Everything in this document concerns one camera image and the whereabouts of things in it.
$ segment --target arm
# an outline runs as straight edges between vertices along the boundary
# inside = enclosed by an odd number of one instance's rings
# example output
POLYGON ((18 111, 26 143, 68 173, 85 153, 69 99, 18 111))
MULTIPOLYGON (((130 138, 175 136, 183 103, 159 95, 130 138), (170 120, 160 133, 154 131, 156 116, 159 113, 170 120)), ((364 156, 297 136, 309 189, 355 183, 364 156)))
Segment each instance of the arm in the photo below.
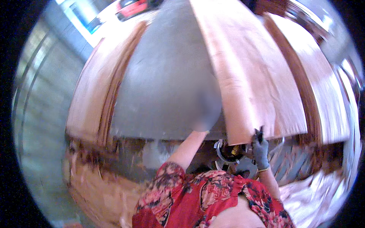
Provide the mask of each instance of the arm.
POLYGON ((271 197, 280 199, 279 186, 274 178, 268 161, 269 143, 265 139, 259 143, 259 141, 253 137, 252 145, 253 155, 259 171, 258 176, 260 178, 260 182, 266 186, 271 197))
POLYGON ((280 199, 279 186, 274 178, 271 168, 269 167, 268 170, 259 172, 258 176, 260 178, 260 182, 266 186, 270 196, 275 199, 280 199))
POLYGON ((193 131, 190 133, 186 140, 182 142, 179 148, 169 157, 167 161, 177 163, 186 171, 207 133, 208 131, 193 131))

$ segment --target red floral dress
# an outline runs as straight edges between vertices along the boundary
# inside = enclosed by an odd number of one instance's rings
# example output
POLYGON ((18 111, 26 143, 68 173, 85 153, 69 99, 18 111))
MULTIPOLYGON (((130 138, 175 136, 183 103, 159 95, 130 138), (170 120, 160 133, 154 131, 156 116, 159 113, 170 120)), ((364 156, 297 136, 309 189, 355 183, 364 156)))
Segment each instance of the red floral dress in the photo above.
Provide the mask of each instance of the red floral dress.
POLYGON ((219 170, 194 177, 173 162, 164 163, 147 184, 132 225, 206 228, 220 212, 237 206, 239 194, 266 227, 294 227, 283 204, 271 198, 262 183, 219 170))

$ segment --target hand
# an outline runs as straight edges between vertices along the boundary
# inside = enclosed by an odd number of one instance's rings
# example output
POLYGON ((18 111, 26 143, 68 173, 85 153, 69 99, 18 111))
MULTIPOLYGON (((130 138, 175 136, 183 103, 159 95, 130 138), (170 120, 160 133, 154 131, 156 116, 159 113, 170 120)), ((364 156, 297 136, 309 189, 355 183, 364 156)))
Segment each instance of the hand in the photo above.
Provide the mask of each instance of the hand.
POLYGON ((222 99, 216 92, 206 90, 200 91, 197 99, 201 110, 193 130, 198 132, 208 131, 214 126, 220 116, 222 99))
POLYGON ((253 158, 256 160, 258 170, 263 170, 269 168, 268 161, 268 150, 269 143, 265 139, 262 139, 262 142, 258 141, 256 135, 252 137, 252 152, 253 158))

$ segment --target woman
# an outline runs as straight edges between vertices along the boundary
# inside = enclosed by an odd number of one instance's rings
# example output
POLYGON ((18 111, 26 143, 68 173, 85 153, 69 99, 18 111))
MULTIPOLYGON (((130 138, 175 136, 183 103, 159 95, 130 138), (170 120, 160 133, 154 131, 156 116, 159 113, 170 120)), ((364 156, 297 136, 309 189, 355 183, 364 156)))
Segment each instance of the woman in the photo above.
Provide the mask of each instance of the woman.
POLYGON ((268 163, 268 142, 253 137, 260 182, 212 170, 185 174, 205 136, 218 119, 220 103, 204 98, 205 112, 193 131, 157 171, 136 206, 133 227, 257 228, 294 227, 280 201, 268 163))

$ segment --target wood grain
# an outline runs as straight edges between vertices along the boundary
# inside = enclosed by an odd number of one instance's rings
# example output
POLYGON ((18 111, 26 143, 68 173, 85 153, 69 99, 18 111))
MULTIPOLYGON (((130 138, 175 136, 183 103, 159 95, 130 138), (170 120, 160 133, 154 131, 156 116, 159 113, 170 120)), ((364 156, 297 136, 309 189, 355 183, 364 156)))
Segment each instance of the wood grain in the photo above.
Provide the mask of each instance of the wood grain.
POLYGON ((255 13, 262 15, 264 12, 269 12, 284 16, 288 7, 288 0, 258 0, 255 7, 255 13))
POLYGON ((146 27, 146 22, 139 22, 125 38, 105 38, 96 46, 74 90, 66 121, 68 136, 106 146, 115 96, 146 27))
POLYGON ((101 164, 85 162, 88 151, 69 155, 69 193, 98 227, 132 227, 141 187, 117 176, 101 164))
POLYGON ((261 22, 236 0, 190 0, 218 78, 230 145, 307 133, 293 75, 261 22))
POLYGON ((300 25, 266 13, 264 25, 293 73, 303 101, 308 134, 303 142, 331 144, 349 138, 339 83, 314 38, 300 25))

